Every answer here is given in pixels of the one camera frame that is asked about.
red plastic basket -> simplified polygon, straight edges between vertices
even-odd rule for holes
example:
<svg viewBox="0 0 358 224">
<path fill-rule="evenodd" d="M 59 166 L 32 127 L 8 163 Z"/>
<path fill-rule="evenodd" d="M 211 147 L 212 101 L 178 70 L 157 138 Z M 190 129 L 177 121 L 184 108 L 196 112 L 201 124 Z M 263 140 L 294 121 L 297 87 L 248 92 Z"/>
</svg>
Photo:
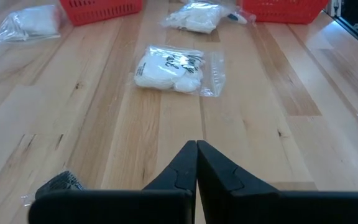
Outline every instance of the red plastic basket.
<svg viewBox="0 0 358 224">
<path fill-rule="evenodd" d="M 137 13 L 142 0 L 60 0 L 75 26 Z"/>
<path fill-rule="evenodd" d="M 259 22 L 309 24 L 329 0 L 240 0 L 242 8 Z"/>
</svg>

wooden table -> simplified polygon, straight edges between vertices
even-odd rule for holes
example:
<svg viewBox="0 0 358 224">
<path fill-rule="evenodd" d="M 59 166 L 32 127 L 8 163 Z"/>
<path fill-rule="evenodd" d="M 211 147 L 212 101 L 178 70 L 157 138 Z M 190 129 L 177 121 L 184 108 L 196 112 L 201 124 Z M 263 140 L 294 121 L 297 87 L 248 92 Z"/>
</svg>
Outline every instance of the wooden table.
<svg viewBox="0 0 358 224">
<path fill-rule="evenodd" d="M 46 2 L 0 0 L 0 23 Z M 180 7 L 148 0 L 0 51 L 0 223 L 24 223 L 21 196 L 66 169 L 89 189 L 141 189 L 189 139 L 280 189 L 358 190 L 358 41 L 323 13 L 308 26 L 222 22 L 211 35 L 158 24 Z M 224 51 L 222 95 L 136 88 L 148 44 Z"/>
</svg>

wooden surface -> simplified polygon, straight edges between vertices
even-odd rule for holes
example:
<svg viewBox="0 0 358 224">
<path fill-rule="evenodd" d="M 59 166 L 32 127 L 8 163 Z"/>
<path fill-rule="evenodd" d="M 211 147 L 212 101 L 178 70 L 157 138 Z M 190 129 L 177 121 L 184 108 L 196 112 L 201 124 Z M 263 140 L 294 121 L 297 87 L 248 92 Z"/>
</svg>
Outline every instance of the wooden surface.
<svg viewBox="0 0 358 224">
<path fill-rule="evenodd" d="M 46 2 L 0 0 L 0 23 Z M 89 189 L 141 189 L 189 139 L 280 189 L 358 190 L 358 41 L 324 13 L 308 26 L 222 22 L 211 35 L 161 28 L 180 6 L 148 0 L 0 52 L 0 223 L 25 223 L 21 196 L 66 169 Z M 148 44 L 223 50 L 222 95 L 136 88 Z"/>
</svg>

wood grain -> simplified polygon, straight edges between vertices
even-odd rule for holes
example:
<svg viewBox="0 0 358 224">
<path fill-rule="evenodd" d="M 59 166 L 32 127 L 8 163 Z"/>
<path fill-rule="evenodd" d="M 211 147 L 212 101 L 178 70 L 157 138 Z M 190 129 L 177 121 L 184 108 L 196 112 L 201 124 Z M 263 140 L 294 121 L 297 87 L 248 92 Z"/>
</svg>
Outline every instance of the wood grain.
<svg viewBox="0 0 358 224">
<path fill-rule="evenodd" d="M 46 3 L 0 0 L 0 23 Z M 358 191 L 358 41 L 324 13 L 307 26 L 222 22 L 211 35 L 163 28 L 182 5 L 148 0 L 0 51 L 0 223 L 25 223 L 21 196 L 63 170 L 90 189 L 141 189 L 190 139 L 278 189 Z M 222 95 L 136 88 L 149 44 L 223 51 Z"/>
</svg>

red basket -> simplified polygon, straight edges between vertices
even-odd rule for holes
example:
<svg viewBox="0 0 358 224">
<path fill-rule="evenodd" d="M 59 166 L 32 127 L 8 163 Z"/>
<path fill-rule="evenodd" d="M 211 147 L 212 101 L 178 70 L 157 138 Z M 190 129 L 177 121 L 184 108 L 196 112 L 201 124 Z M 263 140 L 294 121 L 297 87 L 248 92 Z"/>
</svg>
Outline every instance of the red basket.
<svg viewBox="0 0 358 224">
<path fill-rule="evenodd" d="M 329 0 L 240 0 L 242 8 L 259 22 L 309 24 Z"/>
<path fill-rule="evenodd" d="M 142 0 L 60 0 L 60 3 L 74 26 L 142 10 Z"/>
</svg>

